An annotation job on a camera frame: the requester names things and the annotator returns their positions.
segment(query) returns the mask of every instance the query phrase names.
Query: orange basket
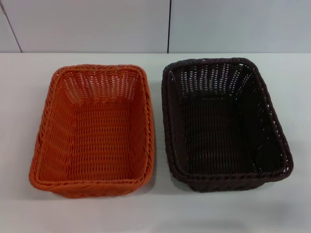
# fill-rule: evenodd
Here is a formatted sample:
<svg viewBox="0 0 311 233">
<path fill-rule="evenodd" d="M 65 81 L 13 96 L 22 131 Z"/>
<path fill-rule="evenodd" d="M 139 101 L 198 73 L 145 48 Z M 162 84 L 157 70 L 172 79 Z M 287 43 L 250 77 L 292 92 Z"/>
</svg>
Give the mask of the orange basket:
<svg viewBox="0 0 311 233">
<path fill-rule="evenodd" d="M 154 162 L 147 76 L 134 65 L 78 65 L 51 80 L 29 180 L 67 198 L 124 195 Z"/>
</svg>

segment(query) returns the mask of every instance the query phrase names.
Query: basket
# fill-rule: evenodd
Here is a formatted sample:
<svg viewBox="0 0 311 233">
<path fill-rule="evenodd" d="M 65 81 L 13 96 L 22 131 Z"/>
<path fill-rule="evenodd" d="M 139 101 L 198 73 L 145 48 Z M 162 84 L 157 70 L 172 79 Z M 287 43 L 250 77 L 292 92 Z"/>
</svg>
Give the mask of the basket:
<svg viewBox="0 0 311 233">
<path fill-rule="evenodd" d="M 162 108 L 170 171 L 195 191 L 253 189 L 293 170 L 266 85 L 247 59 L 168 65 Z"/>
<path fill-rule="evenodd" d="M 143 69 L 57 70 L 45 101 L 29 180 L 68 198 L 124 195 L 153 171 L 154 126 Z"/>
</svg>

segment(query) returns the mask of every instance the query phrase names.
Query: table surface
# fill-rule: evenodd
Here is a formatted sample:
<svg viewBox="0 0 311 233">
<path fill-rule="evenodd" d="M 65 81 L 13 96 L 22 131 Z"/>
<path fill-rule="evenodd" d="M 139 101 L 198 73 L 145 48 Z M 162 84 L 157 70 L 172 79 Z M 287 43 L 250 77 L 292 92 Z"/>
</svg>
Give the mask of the table surface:
<svg viewBox="0 0 311 233">
<path fill-rule="evenodd" d="M 216 57 L 246 57 L 258 66 L 293 155 L 289 178 L 249 191 L 195 193 L 170 175 L 161 106 L 163 68 L 178 60 Z M 134 64 L 147 73 L 155 168 L 152 180 L 132 194 L 70 200 L 39 191 L 28 181 L 52 74 L 77 64 Z M 310 64 L 311 54 L 0 54 L 0 231 L 311 232 Z"/>
</svg>

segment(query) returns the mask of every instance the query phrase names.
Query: dark brown basket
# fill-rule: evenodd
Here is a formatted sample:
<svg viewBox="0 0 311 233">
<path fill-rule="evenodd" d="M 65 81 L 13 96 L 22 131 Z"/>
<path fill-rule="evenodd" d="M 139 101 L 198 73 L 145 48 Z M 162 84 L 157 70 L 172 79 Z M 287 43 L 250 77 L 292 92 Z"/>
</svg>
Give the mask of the dark brown basket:
<svg viewBox="0 0 311 233">
<path fill-rule="evenodd" d="M 170 171 L 193 190 L 252 189 L 293 170 L 266 84 L 245 58 L 168 65 L 162 108 Z"/>
</svg>

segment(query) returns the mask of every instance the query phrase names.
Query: basket rim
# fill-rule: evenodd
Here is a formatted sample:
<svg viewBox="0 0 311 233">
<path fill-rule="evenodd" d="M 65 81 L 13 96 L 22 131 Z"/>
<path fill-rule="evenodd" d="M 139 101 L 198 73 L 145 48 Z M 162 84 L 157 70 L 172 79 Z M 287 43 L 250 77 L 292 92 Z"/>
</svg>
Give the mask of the basket rim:
<svg viewBox="0 0 311 233">
<path fill-rule="evenodd" d="M 42 164 L 42 153 L 41 147 L 44 144 L 44 137 L 45 137 L 45 127 L 47 122 L 45 118 L 50 114 L 47 105 L 49 102 L 53 100 L 57 89 L 60 87 L 60 83 L 62 80 L 62 75 L 66 72 L 77 71 L 104 71 L 109 69 L 109 71 L 124 71 L 130 70 L 136 72 L 140 77 L 140 83 L 143 88 L 143 101 L 144 105 L 144 112 L 145 112 L 145 156 L 146 162 L 143 166 L 142 175 L 137 179 L 118 179 L 118 180 L 74 180 L 74 181 L 45 181 L 41 180 L 39 177 L 40 167 Z M 42 114 L 42 119 L 40 123 L 40 129 L 36 137 L 35 143 L 35 154 L 32 159 L 31 168 L 29 172 L 29 181 L 32 186 L 37 189 L 45 190 L 45 191 L 52 191 L 52 192 L 63 192 L 66 190 L 74 190 L 75 188 L 81 189 L 81 186 L 90 187 L 98 187 L 98 188 L 107 188 L 111 186 L 113 188 L 133 188 L 133 187 L 140 187 L 145 185 L 151 178 L 153 172 L 153 163 L 154 163 L 154 121 L 153 121 L 153 109 L 151 103 L 151 95 L 149 91 L 147 75 L 145 71 L 136 65 L 92 65 L 92 64 L 82 64 L 76 66 L 66 66 L 59 68 L 54 74 L 51 79 L 51 83 L 49 86 L 49 91 L 47 94 L 47 98 L 45 100 L 45 107 Z"/>
<path fill-rule="evenodd" d="M 270 123 L 273 125 L 273 133 L 277 138 L 278 145 L 281 148 L 283 156 L 283 168 L 272 171 L 272 172 L 250 172 L 250 173 L 235 173 L 235 174 L 195 174 L 184 171 L 178 162 L 178 156 L 176 155 L 176 148 L 173 145 L 174 134 L 172 133 L 172 122 L 170 115 L 170 103 L 168 102 L 167 94 L 168 81 L 170 79 L 170 73 L 184 67 L 201 66 L 201 65 L 217 65 L 217 64 L 243 64 L 249 66 L 254 73 L 254 78 L 261 87 L 260 91 L 264 95 L 265 110 L 271 112 L 269 114 Z M 175 177 L 182 182 L 210 182 L 210 181 L 247 181 L 247 180 L 263 180 L 265 182 L 275 182 L 287 178 L 294 167 L 292 154 L 288 146 L 288 142 L 283 133 L 280 122 L 277 118 L 273 104 L 271 102 L 270 95 L 267 90 L 267 86 L 259 73 L 257 66 L 246 58 L 201 58 L 201 59 L 187 59 L 181 60 L 169 64 L 163 70 L 162 79 L 162 109 L 163 109 L 163 123 L 166 139 L 166 152 L 168 159 L 171 159 L 172 170 L 176 174 Z"/>
</svg>

